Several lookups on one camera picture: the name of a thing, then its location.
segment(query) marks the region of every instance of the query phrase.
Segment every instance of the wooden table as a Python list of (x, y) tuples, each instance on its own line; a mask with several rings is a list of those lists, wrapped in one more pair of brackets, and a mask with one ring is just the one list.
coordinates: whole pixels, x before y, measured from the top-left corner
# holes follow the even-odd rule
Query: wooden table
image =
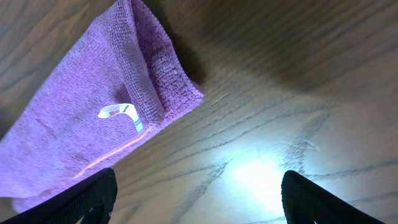
[[(111, 223), (284, 223), (287, 169), (398, 222), (398, 2), (146, 3), (206, 98), (114, 167)], [(111, 4), (0, 0), (1, 135)]]

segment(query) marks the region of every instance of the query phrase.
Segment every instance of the bright light spot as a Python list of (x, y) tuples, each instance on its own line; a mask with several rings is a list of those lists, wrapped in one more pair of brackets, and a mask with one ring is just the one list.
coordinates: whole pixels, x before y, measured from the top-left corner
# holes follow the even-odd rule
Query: bright light spot
[(267, 212), (283, 212), (281, 183), (284, 172), (273, 160), (248, 160), (231, 169), (231, 180), (245, 197), (264, 206)]

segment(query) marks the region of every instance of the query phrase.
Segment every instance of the black object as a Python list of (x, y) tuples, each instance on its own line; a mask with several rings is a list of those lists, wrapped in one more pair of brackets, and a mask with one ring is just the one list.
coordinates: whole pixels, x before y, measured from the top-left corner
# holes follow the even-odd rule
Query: black object
[(79, 184), (1, 224), (104, 224), (111, 218), (118, 186), (111, 168), (105, 168)]
[(282, 181), (282, 203), (288, 224), (383, 223), (292, 170)]

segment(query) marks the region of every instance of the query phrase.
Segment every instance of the wooden surface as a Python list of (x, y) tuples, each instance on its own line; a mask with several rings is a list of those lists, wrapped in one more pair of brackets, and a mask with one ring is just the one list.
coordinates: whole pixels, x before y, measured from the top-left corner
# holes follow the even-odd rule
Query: wooden surface
[[(2, 135), (111, 3), (0, 0)], [(111, 223), (284, 223), (287, 169), (398, 222), (398, 2), (146, 3), (206, 98), (114, 167)]]

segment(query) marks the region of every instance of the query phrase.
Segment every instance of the purple microfiber towel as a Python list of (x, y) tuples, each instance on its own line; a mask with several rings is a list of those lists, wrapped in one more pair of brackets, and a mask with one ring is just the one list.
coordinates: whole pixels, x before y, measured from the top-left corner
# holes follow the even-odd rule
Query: purple microfiber towel
[[(118, 0), (92, 22), (1, 141), (0, 197), (12, 197), (18, 212), (38, 205), (114, 165), (203, 97), (144, 3)], [(138, 122), (120, 110), (98, 117), (103, 107), (121, 103), (131, 104)]]

